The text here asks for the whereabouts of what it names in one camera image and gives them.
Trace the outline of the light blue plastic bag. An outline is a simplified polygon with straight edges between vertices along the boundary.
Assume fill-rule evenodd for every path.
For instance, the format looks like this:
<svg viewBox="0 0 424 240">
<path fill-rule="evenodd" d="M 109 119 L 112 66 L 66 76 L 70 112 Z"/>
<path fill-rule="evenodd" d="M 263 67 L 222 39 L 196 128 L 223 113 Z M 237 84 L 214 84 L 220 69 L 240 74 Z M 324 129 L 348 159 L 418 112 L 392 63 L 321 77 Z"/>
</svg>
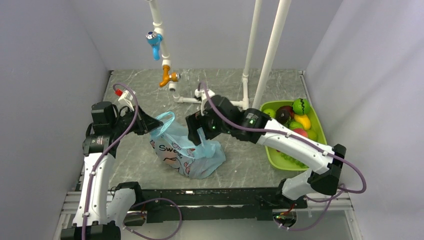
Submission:
<svg viewBox="0 0 424 240">
<path fill-rule="evenodd" d="M 174 112 L 164 112 L 155 118 L 162 121 L 163 126 L 150 133 L 149 143 L 159 160 L 181 175 L 204 179 L 226 161 L 218 141 L 207 140 L 206 147 L 194 145 L 188 139 L 188 128 L 176 121 Z"/>
</svg>

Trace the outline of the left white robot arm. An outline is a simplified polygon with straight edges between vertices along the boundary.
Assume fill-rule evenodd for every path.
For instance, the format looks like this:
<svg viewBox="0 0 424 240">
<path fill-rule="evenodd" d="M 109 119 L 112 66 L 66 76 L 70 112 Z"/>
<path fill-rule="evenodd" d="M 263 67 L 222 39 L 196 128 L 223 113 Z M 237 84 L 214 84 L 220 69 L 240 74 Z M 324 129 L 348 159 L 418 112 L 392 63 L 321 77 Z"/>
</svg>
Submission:
<svg viewBox="0 0 424 240">
<path fill-rule="evenodd" d="M 124 106 L 124 114 L 110 101 L 91 107 L 92 123 L 82 144 L 84 177 L 78 208 L 72 225 L 60 233 L 62 240 L 119 240 L 129 209 L 144 203 L 138 182 L 118 184 L 107 206 L 109 179 L 120 140 L 128 133 L 139 136 L 163 126 L 163 122 L 146 114 L 141 107 Z"/>
</svg>

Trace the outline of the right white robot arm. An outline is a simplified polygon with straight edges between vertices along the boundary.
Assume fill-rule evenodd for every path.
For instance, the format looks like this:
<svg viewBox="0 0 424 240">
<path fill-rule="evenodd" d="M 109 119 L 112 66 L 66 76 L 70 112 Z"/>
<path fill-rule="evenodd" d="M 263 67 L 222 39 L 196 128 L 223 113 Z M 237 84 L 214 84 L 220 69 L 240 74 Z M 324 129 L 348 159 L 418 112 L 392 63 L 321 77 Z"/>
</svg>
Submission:
<svg viewBox="0 0 424 240">
<path fill-rule="evenodd" d="M 188 139 L 196 146 L 220 134 L 229 134 L 242 142 L 275 149 L 308 166 L 302 174 L 280 183 L 275 200 L 282 208 L 310 193 L 333 196 L 338 191 L 343 167 L 338 157 L 346 152 L 343 146 L 338 153 L 336 147 L 312 141 L 258 109 L 240 110 L 220 95 L 206 100 L 201 110 L 185 120 Z"/>
</svg>

